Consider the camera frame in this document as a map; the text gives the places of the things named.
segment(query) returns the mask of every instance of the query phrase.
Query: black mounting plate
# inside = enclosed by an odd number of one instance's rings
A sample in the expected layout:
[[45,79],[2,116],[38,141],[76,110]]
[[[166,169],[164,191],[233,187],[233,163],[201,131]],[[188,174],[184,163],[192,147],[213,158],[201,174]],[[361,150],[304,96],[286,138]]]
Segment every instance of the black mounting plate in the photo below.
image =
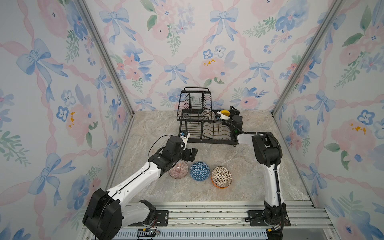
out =
[[[255,217],[260,217],[263,215],[263,212],[264,210],[248,210],[247,213],[248,213],[248,217],[249,218],[255,218]],[[284,212],[284,226],[287,226],[289,227],[291,225],[291,222],[289,221],[289,218],[286,219],[285,217],[287,217],[287,213]],[[264,227],[264,226],[268,226],[264,220],[252,220],[249,222],[251,227]]]
[[[157,217],[157,223],[155,223],[154,227],[166,227],[168,226],[168,210],[156,210],[155,218]],[[129,225],[130,227],[145,227],[141,222],[133,223]]]

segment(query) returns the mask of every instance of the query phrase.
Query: black wire dish rack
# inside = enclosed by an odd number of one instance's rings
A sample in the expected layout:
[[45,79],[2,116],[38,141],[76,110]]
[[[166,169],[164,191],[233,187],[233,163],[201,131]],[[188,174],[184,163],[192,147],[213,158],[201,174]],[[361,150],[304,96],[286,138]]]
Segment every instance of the black wire dish rack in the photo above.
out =
[[184,88],[177,109],[179,132],[187,130],[190,133],[188,142],[237,145],[231,140],[228,126],[211,123],[217,111],[220,110],[212,110],[212,95],[208,88]]

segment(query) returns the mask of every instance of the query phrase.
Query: bowl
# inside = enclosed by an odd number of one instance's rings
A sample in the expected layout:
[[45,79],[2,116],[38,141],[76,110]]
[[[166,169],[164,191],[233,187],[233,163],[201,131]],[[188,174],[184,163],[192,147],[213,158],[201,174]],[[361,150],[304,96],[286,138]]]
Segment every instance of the bowl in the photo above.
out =
[[212,171],[212,183],[218,188],[227,188],[232,183],[232,174],[225,167],[215,167]]
[[210,175],[209,166],[204,162],[195,162],[189,170],[191,177],[196,181],[204,181]]
[[175,179],[183,178],[188,173],[188,165],[186,162],[180,160],[168,172],[169,172],[169,175]]

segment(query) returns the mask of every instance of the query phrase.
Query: gray marble surface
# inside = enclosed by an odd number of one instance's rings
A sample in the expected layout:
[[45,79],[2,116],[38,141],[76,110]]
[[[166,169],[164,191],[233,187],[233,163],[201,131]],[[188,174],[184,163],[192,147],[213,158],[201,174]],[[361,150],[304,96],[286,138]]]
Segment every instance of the gray marble surface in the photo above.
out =
[[[244,131],[272,132],[283,149],[280,178],[285,200],[309,200],[304,184],[294,166],[272,115],[269,111],[242,111]],[[178,135],[179,123],[176,111],[138,111],[128,138],[128,143],[119,163],[113,184],[117,185],[136,172],[148,160],[148,150],[162,135]],[[151,150],[151,155],[165,146],[169,137],[161,138]],[[182,179],[174,179],[169,173],[144,188],[132,202],[146,199],[150,202],[175,201],[263,201],[265,184],[262,165],[256,161],[253,148],[248,145],[221,145],[188,143],[188,148],[197,148],[196,161],[209,165],[211,171],[224,166],[232,173],[233,182],[226,189],[215,187],[210,178],[198,182],[188,173]]]

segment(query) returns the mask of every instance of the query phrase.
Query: floral wallpaper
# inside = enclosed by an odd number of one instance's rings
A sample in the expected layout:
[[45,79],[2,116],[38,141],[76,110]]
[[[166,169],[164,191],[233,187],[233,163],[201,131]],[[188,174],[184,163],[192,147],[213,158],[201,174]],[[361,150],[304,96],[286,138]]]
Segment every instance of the floral wallpaper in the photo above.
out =
[[384,239],[383,55],[384,1],[346,0],[275,115],[343,240]]
[[71,0],[2,1],[0,239],[77,239],[129,114]]
[[86,2],[135,111],[175,110],[186,86],[208,87],[215,109],[272,109],[332,4]]

